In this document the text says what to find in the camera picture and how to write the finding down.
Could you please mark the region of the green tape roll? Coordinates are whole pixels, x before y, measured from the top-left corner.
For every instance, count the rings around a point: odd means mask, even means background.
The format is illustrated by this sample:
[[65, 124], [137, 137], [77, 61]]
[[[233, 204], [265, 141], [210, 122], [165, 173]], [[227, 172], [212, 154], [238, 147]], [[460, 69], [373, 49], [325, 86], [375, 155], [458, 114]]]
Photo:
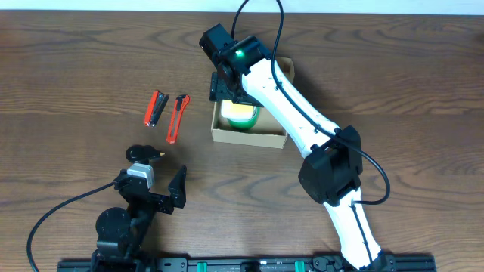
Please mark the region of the green tape roll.
[[251, 129], [256, 124], [258, 118], [259, 108], [255, 107], [250, 119], [228, 119], [228, 124], [234, 129], [244, 131]]

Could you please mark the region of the yellow spiral notepad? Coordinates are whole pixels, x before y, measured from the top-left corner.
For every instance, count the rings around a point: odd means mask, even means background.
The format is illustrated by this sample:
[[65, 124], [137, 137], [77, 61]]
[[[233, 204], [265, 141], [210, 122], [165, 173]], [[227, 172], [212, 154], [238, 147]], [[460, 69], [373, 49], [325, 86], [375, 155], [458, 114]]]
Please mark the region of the yellow spiral notepad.
[[243, 104], [235, 104], [230, 100], [223, 100], [221, 103], [221, 115], [227, 119], [251, 119], [255, 107]]

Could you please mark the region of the red black stapler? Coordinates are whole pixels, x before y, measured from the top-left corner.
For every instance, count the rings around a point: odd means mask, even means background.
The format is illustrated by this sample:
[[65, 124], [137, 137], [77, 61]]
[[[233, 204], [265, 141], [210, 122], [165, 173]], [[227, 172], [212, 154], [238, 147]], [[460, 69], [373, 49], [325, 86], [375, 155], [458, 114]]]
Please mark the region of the red black stapler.
[[158, 123], [168, 100], [169, 95], [159, 90], [153, 92], [144, 115], [143, 123], [146, 127], [154, 127]]

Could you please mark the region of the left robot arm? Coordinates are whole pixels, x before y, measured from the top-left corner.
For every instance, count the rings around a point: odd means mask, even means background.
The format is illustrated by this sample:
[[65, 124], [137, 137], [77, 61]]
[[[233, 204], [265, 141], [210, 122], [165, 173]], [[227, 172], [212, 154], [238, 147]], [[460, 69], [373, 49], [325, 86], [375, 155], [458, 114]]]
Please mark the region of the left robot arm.
[[96, 221], [97, 249], [91, 271], [156, 271], [157, 261], [141, 250], [143, 240], [157, 213], [171, 215], [186, 203], [186, 174], [183, 165], [168, 186], [169, 195], [150, 192], [154, 169], [135, 163], [120, 171], [114, 189], [128, 203], [102, 212]]

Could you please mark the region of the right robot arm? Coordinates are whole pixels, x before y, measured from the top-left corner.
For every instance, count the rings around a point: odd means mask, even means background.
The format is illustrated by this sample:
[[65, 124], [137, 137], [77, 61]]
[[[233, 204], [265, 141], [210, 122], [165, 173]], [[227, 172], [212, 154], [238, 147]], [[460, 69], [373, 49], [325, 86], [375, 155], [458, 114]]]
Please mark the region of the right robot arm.
[[343, 258], [355, 269], [383, 269], [383, 252], [371, 233], [361, 198], [363, 159], [359, 133], [320, 114], [293, 86], [275, 55], [256, 37], [240, 42], [226, 32], [199, 41], [230, 92], [250, 96], [292, 137], [304, 159], [298, 179], [323, 205], [340, 238]]

